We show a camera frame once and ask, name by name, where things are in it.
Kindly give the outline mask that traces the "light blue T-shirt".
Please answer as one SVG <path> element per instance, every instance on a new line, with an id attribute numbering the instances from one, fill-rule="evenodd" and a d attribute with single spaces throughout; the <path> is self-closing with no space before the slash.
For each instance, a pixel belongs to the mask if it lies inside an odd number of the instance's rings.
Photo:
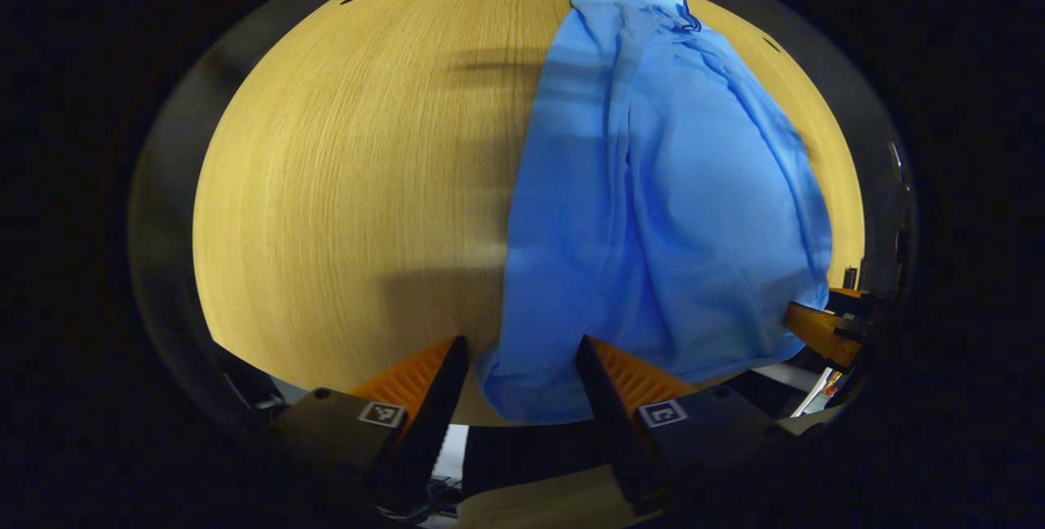
<path id="1" fill-rule="evenodd" d="M 509 213 L 482 398 L 522 426 L 590 417 L 585 336 L 689 384 L 786 361 L 822 309 L 832 229 L 800 135 L 687 0 L 570 0 Z"/>

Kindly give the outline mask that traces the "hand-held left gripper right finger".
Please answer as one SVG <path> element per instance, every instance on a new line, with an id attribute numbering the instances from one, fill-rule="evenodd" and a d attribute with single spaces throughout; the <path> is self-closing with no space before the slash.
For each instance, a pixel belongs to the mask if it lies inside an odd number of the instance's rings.
<path id="1" fill-rule="evenodd" d="M 786 441 L 783 426 L 727 385 L 697 390 L 591 336 L 577 347 L 576 369 L 635 513 L 676 505 Z"/>

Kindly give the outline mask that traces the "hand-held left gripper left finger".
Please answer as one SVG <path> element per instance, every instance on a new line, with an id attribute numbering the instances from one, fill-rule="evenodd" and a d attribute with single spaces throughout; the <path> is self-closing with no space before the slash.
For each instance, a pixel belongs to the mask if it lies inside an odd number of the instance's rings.
<path id="1" fill-rule="evenodd" d="M 278 446 L 385 513 L 429 503 L 429 478 L 469 369 L 454 336 L 347 391 L 316 388 L 271 424 Z"/>

